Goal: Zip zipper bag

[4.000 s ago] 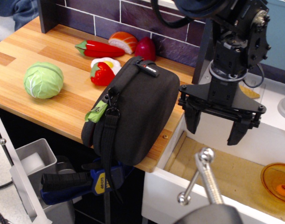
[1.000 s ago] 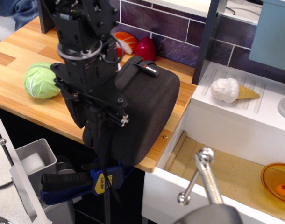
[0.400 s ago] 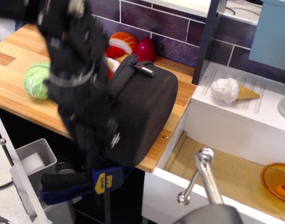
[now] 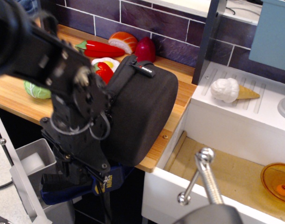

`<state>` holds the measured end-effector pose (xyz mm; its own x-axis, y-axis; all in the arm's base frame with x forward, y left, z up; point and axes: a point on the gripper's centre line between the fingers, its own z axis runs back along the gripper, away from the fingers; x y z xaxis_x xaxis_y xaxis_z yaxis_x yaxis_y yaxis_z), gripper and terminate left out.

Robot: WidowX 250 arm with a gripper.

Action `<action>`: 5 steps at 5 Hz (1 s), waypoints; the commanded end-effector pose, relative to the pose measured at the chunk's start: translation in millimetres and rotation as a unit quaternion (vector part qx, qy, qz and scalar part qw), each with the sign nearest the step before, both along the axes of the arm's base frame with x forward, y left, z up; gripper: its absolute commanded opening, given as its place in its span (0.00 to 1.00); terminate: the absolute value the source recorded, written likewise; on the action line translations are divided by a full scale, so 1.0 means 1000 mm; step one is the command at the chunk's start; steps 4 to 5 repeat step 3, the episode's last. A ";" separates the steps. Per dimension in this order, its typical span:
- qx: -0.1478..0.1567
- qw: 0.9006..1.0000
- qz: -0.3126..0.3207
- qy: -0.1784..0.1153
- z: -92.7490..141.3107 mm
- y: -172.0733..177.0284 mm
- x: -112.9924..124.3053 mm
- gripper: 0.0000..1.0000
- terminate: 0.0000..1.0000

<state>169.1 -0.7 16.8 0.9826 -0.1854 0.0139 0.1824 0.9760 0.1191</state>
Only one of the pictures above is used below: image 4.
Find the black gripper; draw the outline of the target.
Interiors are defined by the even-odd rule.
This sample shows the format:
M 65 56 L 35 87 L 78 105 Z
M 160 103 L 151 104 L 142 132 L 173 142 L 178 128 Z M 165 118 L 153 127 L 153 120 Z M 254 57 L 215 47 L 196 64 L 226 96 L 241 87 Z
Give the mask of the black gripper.
M 89 125 L 73 132 L 68 128 L 58 128 L 52 119 L 40 120 L 42 134 L 54 145 L 53 154 L 57 166 L 66 180 L 77 186 L 91 186 L 94 176 L 106 182 L 110 164 L 105 157 L 100 141 L 91 135 Z

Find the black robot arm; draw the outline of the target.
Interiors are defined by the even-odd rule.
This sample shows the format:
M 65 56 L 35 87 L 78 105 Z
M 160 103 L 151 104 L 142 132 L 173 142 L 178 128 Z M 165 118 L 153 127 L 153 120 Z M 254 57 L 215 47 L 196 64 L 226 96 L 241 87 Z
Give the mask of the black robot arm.
M 55 18 L 46 12 L 39 16 L 49 21 L 49 32 L 16 1 L 0 0 L 0 75 L 51 91 L 52 115 L 40 123 L 67 181 L 81 184 L 93 175 L 106 182 L 110 164 L 100 146 L 110 132 L 105 83 L 87 57 L 57 37 Z

